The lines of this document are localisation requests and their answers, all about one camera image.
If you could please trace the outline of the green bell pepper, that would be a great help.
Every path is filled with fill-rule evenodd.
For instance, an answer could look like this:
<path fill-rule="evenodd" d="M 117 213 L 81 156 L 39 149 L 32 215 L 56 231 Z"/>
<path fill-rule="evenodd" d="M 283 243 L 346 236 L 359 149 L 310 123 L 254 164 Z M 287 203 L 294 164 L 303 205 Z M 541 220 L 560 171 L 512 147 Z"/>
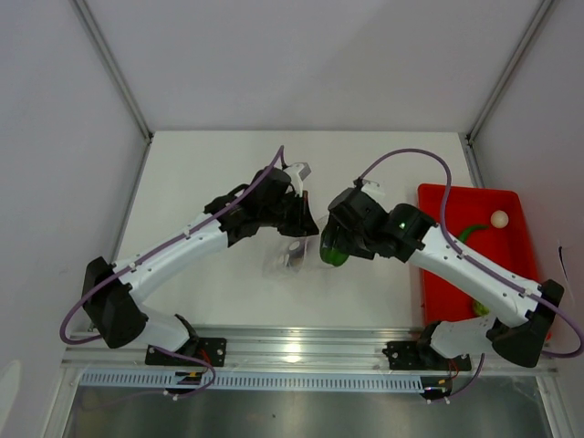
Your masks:
<path fill-rule="evenodd" d="M 325 229 L 320 237 L 320 260 L 329 266 L 339 267 L 349 259 L 348 251 L 343 247 L 344 239 L 339 230 Z"/>

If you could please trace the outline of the clear dotted zip bag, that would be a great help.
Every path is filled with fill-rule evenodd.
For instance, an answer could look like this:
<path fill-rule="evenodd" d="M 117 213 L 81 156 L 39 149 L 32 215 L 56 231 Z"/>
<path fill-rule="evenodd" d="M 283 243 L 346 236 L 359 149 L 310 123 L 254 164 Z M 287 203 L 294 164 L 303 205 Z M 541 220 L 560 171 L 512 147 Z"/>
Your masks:
<path fill-rule="evenodd" d="M 280 235 L 265 251 L 262 275 L 270 279 L 284 279 L 332 268 L 320 258 L 320 234 L 308 237 Z"/>

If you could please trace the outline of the green chili pepper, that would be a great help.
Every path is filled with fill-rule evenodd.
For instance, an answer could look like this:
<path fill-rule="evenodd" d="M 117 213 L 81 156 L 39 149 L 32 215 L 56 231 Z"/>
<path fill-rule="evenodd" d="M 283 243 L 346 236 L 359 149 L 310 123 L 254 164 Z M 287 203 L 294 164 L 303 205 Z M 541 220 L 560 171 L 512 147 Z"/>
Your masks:
<path fill-rule="evenodd" d="M 485 224 L 469 225 L 458 235 L 458 240 L 460 243 L 465 244 L 467 242 L 467 240 L 469 239 L 469 237 L 473 233 L 479 232 L 479 231 L 485 231 L 488 228 L 489 228 L 489 226 L 485 225 Z"/>

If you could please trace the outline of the bumpy green toy vegetable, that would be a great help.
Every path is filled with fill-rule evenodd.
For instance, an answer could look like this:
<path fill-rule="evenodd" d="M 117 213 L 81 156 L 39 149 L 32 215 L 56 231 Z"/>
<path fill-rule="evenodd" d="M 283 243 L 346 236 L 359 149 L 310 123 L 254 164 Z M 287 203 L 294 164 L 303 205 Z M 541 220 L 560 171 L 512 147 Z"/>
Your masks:
<path fill-rule="evenodd" d="M 483 305 L 477 300 L 473 301 L 472 310 L 477 317 L 484 317 L 490 313 L 489 308 L 487 308 L 485 305 Z"/>

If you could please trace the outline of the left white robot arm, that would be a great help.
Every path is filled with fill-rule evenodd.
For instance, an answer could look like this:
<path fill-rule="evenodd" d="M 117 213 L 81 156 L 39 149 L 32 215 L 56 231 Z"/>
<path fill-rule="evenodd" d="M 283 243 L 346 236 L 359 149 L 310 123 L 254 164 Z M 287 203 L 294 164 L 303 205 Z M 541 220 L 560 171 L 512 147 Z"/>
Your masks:
<path fill-rule="evenodd" d="M 177 364 L 191 363 L 198 353 L 192 325 L 178 314 L 148 308 L 146 298 L 196 260 L 252 237 L 263 227 L 285 237 L 317 235 L 303 188 L 309 174 L 304 162 L 264 169 L 251 183 L 208 203 L 170 242 L 113 264 L 103 257 L 89 262 L 82 307 L 106 345 L 118 349 L 138 341 L 165 349 Z"/>

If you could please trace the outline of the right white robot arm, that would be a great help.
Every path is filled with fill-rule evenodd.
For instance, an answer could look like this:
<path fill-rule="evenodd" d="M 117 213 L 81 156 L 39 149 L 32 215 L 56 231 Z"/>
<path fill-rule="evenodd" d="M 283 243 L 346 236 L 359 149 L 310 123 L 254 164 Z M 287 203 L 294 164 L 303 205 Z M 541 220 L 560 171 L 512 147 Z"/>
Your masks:
<path fill-rule="evenodd" d="M 429 369 L 465 355 L 494 352 L 524 368 L 537 365 L 564 289 L 518 276 L 463 245 L 431 216 L 400 203 L 386 212 L 359 187 L 328 207 L 320 257 L 395 258 L 428 271 L 485 305 L 484 317 L 435 321 L 416 342 L 418 361 Z"/>

